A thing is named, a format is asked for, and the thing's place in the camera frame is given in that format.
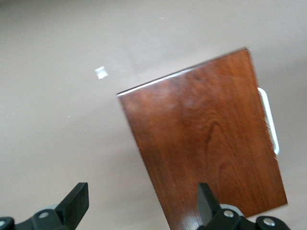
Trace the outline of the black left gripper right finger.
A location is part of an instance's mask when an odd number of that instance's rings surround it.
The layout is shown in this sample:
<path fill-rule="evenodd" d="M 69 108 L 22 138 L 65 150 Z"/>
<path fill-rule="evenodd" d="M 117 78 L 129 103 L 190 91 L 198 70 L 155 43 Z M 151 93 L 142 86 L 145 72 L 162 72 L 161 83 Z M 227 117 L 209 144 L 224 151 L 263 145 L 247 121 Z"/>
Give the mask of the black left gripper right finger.
<path fill-rule="evenodd" d="M 199 230 L 288 230 L 280 219 L 259 216 L 249 221 L 241 211 L 232 205 L 220 205 L 207 183 L 199 183 L 197 207 L 202 220 Z"/>

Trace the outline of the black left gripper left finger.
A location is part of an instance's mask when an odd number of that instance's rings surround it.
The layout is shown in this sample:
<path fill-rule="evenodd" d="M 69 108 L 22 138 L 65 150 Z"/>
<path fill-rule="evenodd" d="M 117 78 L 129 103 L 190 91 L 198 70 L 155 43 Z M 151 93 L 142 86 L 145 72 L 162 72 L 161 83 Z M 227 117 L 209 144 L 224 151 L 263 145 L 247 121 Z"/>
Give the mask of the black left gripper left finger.
<path fill-rule="evenodd" d="M 16 224 L 12 217 L 1 217 L 2 230 L 74 230 L 89 208 L 88 183 L 78 183 L 55 207 L 38 211 Z"/>

